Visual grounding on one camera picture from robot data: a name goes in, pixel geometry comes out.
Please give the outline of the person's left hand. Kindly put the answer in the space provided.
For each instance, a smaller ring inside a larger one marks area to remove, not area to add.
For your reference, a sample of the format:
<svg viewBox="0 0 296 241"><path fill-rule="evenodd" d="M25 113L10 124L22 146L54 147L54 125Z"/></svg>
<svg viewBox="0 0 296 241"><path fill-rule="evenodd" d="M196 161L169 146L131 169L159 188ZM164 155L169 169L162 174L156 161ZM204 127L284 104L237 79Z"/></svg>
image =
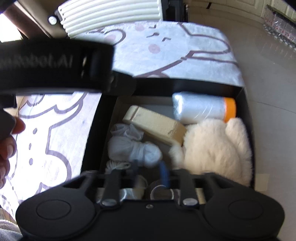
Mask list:
<svg viewBox="0 0 296 241"><path fill-rule="evenodd" d="M19 118L14 117L16 120L16 125L12 130L12 134L19 134L23 132L26 128L25 123ZM4 187L6 183L6 177L10 171L10 161L11 158L17 150L16 141L13 136L7 137L5 140L1 141L1 188Z"/></svg>

